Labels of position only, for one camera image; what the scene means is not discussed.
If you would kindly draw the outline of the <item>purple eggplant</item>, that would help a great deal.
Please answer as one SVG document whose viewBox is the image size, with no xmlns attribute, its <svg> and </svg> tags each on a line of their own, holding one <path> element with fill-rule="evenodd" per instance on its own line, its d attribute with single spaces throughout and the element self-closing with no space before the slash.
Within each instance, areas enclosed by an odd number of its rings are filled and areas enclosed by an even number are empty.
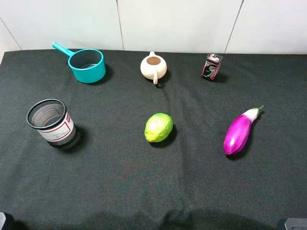
<svg viewBox="0 0 307 230">
<path fill-rule="evenodd" d="M 245 146 L 252 123 L 259 116 L 264 106 L 252 108 L 238 116 L 229 127 L 224 139 L 225 155 L 235 155 Z"/>
</svg>

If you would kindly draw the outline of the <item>green lime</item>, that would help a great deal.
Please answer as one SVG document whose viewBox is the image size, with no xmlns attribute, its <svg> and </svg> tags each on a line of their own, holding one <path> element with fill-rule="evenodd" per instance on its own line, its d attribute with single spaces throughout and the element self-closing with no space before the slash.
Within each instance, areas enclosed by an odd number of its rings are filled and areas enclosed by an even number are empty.
<svg viewBox="0 0 307 230">
<path fill-rule="evenodd" d="M 148 142 L 161 142 L 168 137 L 172 129 L 172 117 L 168 114 L 156 113 L 146 122 L 144 136 Z"/>
</svg>

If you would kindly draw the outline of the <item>cream ceramic teapot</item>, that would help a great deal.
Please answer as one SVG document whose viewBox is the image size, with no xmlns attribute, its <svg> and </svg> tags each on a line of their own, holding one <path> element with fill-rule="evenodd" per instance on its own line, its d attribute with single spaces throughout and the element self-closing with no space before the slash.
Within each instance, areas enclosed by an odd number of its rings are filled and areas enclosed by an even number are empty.
<svg viewBox="0 0 307 230">
<path fill-rule="evenodd" d="M 157 85 L 158 80 L 166 74 L 167 64 L 161 56 L 151 51 L 149 55 L 142 60 L 140 70 L 145 78 L 152 80 L 153 83 Z"/>
</svg>

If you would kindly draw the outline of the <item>black mesh pen holder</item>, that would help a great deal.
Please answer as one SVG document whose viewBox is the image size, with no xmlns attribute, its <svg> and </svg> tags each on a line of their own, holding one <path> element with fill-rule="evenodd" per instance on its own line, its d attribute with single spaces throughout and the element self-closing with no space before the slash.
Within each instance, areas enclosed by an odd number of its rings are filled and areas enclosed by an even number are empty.
<svg viewBox="0 0 307 230">
<path fill-rule="evenodd" d="M 65 147 L 77 137 L 77 129 L 67 107 L 58 99 L 46 99 L 33 105 L 26 121 L 55 148 Z"/>
</svg>

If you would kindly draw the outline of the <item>black gum box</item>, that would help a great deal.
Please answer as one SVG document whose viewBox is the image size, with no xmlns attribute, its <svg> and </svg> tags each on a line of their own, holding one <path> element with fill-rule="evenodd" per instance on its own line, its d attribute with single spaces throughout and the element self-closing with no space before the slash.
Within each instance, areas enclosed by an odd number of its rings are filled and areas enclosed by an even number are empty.
<svg viewBox="0 0 307 230">
<path fill-rule="evenodd" d="M 202 71 L 202 77 L 208 81 L 213 81 L 217 75 L 223 57 L 216 53 L 210 53 L 206 57 L 206 61 Z"/>
</svg>

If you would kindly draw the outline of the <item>teal plastic saucepan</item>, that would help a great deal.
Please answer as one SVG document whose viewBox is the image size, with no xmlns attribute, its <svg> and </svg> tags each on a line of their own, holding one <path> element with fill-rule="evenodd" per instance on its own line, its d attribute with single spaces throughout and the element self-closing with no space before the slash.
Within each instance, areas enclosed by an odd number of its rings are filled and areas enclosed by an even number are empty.
<svg viewBox="0 0 307 230">
<path fill-rule="evenodd" d="M 104 55 L 96 49 L 81 49 L 73 52 L 57 42 L 52 47 L 67 55 L 68 65 L 77 81 L 85 84 L 95 83 L 106 74 Z"/>
</svg>

